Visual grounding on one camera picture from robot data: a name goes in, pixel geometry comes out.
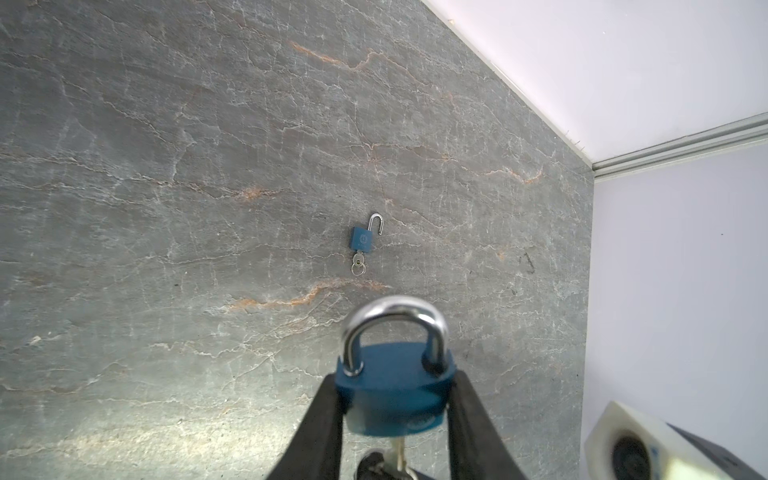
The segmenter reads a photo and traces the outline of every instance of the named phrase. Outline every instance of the blue padlock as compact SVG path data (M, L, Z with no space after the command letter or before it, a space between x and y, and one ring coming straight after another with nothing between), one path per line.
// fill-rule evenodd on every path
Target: blue padlock
M411 342L360 346L363 331L391 319L423 326L426 346ZM431 303L412 296L384 296L350 313L336 367L336 390L349 430L400 437L440 425L456 372L447 340L443 315Z
M355 251L361 251L364 253L371 253L371 247L373 246L373 220L379 219L379 235L384 230L384 219L379 214L373 214L368 219L368 230L362 227L352 228L352 239L349 241L349 248Z

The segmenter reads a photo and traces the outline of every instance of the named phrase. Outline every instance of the padlock body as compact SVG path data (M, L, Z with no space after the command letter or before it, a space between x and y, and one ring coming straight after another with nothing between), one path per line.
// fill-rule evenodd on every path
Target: padlock body
M351 432L400 437L442 423L456 366L449 352L449 367L433 376L422 366L423 353L424 343L364 346L363 368L357 376L346 375L339 360L336 389Z
M352 240L349 242L349 248L352 250L361 250L365 253L371 252L373 245L373 232L361 227L352 228Z

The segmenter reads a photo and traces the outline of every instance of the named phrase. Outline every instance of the metal trim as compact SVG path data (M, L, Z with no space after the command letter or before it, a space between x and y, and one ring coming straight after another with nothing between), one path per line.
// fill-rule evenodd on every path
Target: metal trim
M596 181L691 161L768 141L768 112L629 154L595 162Z

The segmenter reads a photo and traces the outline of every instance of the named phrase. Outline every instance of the metal key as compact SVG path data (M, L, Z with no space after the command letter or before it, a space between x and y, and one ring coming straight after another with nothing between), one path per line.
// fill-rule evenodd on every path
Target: metal key
M413 480L416 473L406 464L406 437L392 439L392 449L384 452L382 470L398 480Z
M360 276L366 272L366 258L363 256L360 250L357 250L352 257L352 275Z

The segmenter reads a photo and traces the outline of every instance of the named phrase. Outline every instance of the camera lens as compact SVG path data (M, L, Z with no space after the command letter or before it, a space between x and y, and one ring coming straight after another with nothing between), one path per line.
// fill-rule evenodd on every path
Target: camera lens
M622 437L611 457L616 480L650 480L650 460L645 445L634 437Z

